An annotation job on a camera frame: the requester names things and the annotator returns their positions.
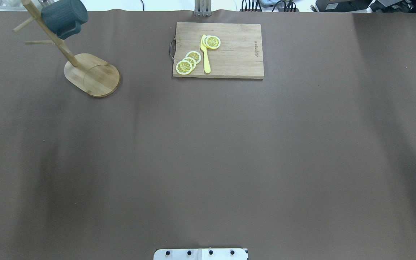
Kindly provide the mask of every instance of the electronic device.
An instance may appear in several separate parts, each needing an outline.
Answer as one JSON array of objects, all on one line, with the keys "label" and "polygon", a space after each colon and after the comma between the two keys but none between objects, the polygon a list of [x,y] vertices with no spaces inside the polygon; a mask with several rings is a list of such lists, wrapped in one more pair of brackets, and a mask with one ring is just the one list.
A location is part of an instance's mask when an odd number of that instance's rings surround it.
[{"label": "electronic device", "polygon": [[365,10],[372,0],[316,0],[319,12],[343,13]]},{"label": "electronic device", "polygon": [[377,13],[416,13],[416,0],[376,0],[370,9]]}]

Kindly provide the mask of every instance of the wooden mug stand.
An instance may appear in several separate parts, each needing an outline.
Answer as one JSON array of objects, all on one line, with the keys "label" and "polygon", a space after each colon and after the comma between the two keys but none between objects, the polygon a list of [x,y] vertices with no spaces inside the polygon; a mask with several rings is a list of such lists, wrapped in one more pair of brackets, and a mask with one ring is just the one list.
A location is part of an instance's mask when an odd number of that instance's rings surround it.
[{"label": "wooden mug stand", "polygon": [[79,89],[93,97],[105,97],[117,89],[120,83],[120,73],[116,67],[89,53],[73,55],[65,45],[64,40],[58,38],[46,26],[41,18],[41,12],[36,8],[35,4],[31,0],[22,0],[22,4],[31,14],[31,17],[14,28],[14,33],[36,20],[51,39],[48,41],[29,41],[25,42],[25,44],[55,44],[68,59],[64,67],[65,77],[76,87],[79,87]]}]

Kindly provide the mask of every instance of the wooden cutting board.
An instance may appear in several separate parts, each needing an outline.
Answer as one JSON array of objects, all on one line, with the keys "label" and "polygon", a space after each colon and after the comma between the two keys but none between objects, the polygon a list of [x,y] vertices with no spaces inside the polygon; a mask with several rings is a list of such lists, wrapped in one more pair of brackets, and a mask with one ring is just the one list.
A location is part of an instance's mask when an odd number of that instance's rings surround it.
[{"label": "wooden cutting board", "polygon": [[[221,39],[218,49],[208,49],[211,73],[203,70],[202,35],[215,35]],[[261,25],[245,23],[183,23],[176,25],[176,50],[173,76],[195,78],[263,79],[263,40]],[[176,64],[189,51],[198,51],[202,60],[188,75],[176,72]]]}]

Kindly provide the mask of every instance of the yellow knife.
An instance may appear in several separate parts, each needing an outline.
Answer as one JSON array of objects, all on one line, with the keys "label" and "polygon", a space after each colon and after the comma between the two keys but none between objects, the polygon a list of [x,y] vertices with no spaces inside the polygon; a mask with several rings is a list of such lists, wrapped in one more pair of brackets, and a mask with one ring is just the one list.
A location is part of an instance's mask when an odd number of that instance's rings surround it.
[{"label": "yellow knife", "polygon": [[203,51],[203,68],[205,70],[206,74],[209,74],[211,72],[211,66],[209,65],[209,61],[208,61],[208,52],[207,52],[207,48],[203,45],[203,40],[205,39],[206,34],[204,34],[201,37],[200,40],[200,49]]}]

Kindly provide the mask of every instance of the metal bracket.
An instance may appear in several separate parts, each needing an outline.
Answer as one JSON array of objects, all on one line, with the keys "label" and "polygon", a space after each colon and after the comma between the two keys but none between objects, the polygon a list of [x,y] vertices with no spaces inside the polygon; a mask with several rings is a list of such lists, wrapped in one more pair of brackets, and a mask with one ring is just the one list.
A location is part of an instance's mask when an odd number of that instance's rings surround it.
[{"label": "metal bracket", "polygon": [[211,0],[195,0],[195,16],[211,16]]},{"label": "metal bracket", "polygon": [[192,248],[157,250],[153,260],[248,260],[246,248]]}]

